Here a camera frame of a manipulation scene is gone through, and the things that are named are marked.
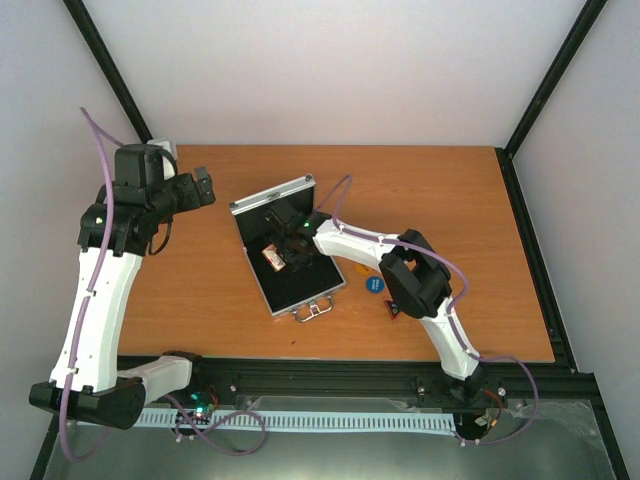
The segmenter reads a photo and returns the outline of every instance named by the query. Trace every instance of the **wooden table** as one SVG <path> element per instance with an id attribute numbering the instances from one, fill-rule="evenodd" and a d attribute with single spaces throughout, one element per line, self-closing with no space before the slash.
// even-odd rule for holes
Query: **wooden table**
<path id="1" fill-rule="evenodd" d="M 392 320 L 387 294 L 368 293 L 366 277 L 343 259 L 348 286 L 332 312 L 306 324 L 268 313 L 229 202 L 307 173 L 320 199 L 352 173 L 341 219 L 380 232 L 419 230 L 462 268 L 471 291 L 458 313 L 482 354 L 553 361 L 492 148 L 183 146 L 178 162 L 182 172 L 207 167 L 217 202 L 178 215 L 166 250 L 145 258 L 121 354 L 180 349 L 221 357 L 438 360 L 420 324 L 404 314 Z M 459 291 L 459 279 L 452 284 Z"/>

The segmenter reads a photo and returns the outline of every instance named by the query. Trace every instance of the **aluminum case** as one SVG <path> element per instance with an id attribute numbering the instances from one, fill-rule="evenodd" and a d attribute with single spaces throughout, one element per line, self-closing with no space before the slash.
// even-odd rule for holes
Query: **aluminum case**
<path id="1" fill-rule="evenodd" d="M 306 322 L 333 308 L 333 295 L 346 281 L 331 257 L 318 256 L 312 265 L 293 272 L 288 266 L 276 272 L 262 255 L 269 245 L 271 227 L 264 219 L 277 199 L 287 197 L 298 210 L 310 214 L 316 182 L 311 175 L 291 180 L 229 204 L 243 252 L 273 317 L 292 313 Z"/>

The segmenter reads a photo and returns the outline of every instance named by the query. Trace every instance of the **gray floor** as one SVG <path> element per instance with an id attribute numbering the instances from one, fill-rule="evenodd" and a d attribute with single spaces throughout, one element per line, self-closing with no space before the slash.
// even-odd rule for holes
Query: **gray floor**
<path id="1" fill-rule="evenodd" d="M 248 457 L 221 455 L 200 441 L 175 442 L 169 429 L 114 431 L 85 463 L 72 465 L 56 446 L 47 479 L 609 479 L 614 478 L 597 431 L 584 412 L 557 405 L 521 437 L 500 446 L 460 447 L 449 437 L 423 434 L 272 433 Z M 491 437 L 517 429 L 523 419 L 505 412 Z M 77 427 L 79 453 L 97 427 Z M 247 448 L 250 432 L 220 432 L 217 441 Z"/>

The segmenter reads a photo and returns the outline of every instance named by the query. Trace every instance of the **white wall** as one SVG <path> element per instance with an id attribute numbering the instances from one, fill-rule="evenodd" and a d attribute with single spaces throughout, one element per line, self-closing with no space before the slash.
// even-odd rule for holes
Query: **white wall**
<path id="1" fill-rule="evenodd" d="M 62 2 L 0 1 L 0 465 L 27 478 L 50 415 L 46 381 L 75 297 L 80 215 L 103 183 L 78 111 L 123 141 L 124 114 Z"/>
<path id="2" fill-rule="evenodd" d="M 516 156 L 580 369 L 640 478 L 640 3 L 609 2 Z"/>
<path id="3" fill-rule="evenodd" d="M 156 135 L 504 145 L 584 0 L 88 0 Z"/>

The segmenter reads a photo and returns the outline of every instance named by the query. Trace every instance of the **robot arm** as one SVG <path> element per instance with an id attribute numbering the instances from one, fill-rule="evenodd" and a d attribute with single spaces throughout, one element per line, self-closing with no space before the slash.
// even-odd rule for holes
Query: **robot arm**
<path id="1" fill-rule="evenodd" d="M 312 261 L 314 254 L 322 254 L 343 257 L 381 272 L 394 302 L 417 318 L 427 331 L 444 372 L 460 381 L 476 372 L 478 361 L 470 354 L 477 357 L 478 352 L 471 346 L 455 310 L 447 312 L 452 301 L 449 271 L 429 255 L 397 245 L 411 244 L 433 252 L 419 232 L 370 232 L 343 222 L 338 224 L 326 213 L 301 214 L 286 199 L 275 202 L 265 218 L 277 232 L 274 244 L 288 264 L 298 266 Z"/>
<path id="2" fill-rule="evenodd" d="M 104 187 L 82 217 L 78 243 L 80 274 L 69 329 L 48 382 L 31 387 L 29 402 L 58 413 L 69 357 L 76 362 L 68 416 L 116 428 L 129 428 L 144 405 L 191 382 L 199 357 L 168 352 L 132 370 L 117 370 L 118 340 L 127 299 L 142 259 L 162 223 L 173 215 L 214 203 L 211 177 L 204 168 L 177 174 L 173 157 L 154 145 L 126 145 L 115 155 L 114 223 L 109 248 L 91 301 L 87 286 L 105 234 Z M 79 312 L 86 319 L 73 351 Z"/>
<path id="3" fill-rule="evenodd" d="M 401 249 L 402 247 L 394 246 L 392 243 L 383 243 L 384 240 L 398 240 L 400 237 L 395 234 L 384 235 L 370 232 L 350 225 L 344 225 L 344 227 L 341 231 L 331 220 L 325 220 L 313 236 L 313 242 L 318 252 L 324 255 L 343 257 L 381 272 L 387 281 L 391 296 L 398 307 L 412 317 L 418 318 L 427 331 L 427 334 L 438 351 L 444 372 L 458 380 L 465 380 L 470 377 L 478 366 L 478 361 L 470 357 L 469 354 L 462 349 L 453 332 L 453 328 L 455 327 L 457 329 L 464 343 L 469 345 L 468 348 L 471 350 L 471 353 L 477 356 L 478 352 L 470 346 L 471 343 L 464 333 L 455 309 L 451 309 L 450 313 L 454 327 L 450 324 L 447 316 L 447 307 L 449 303 L 451 303 L 452 298 L 450 296 L 451 289 L 448 287 L 448 278 L 446 278 L 448 275 L 443 274 L 442 271 L 435 272 L 433 275 L 433 277 L 437 277 L 439 274 L 441 277 L 440 282 L 442 285 L 438 285 L 438 288 L 446 287 L 446 292 L 442 294 L 443 298 L 437 299 L 437 301 L 440 301 L 439 305 L 437 305 L 436 301 L 431 308 L 426 306 L 420 307 L 419 304 L 422 303 L 419 300 L 421 292 L 416 292 L 415 298 L 411 298 L 412 294 L 408 292 L 408 289 L 403 289 L 401 285 L 402 278 L 399 277 L 401 277 L 403 273 L 408 274 L 410 272 L 404 263 L 404 259 L 398 257 L 398 254 L 394 252 L 394 250 Z M 357 237 L 345 232 L 358 232 L 362 237 Z M 371 240 L 366 240 L 364 237 L 380 238 L 381 240 L 376 243 Z"/>

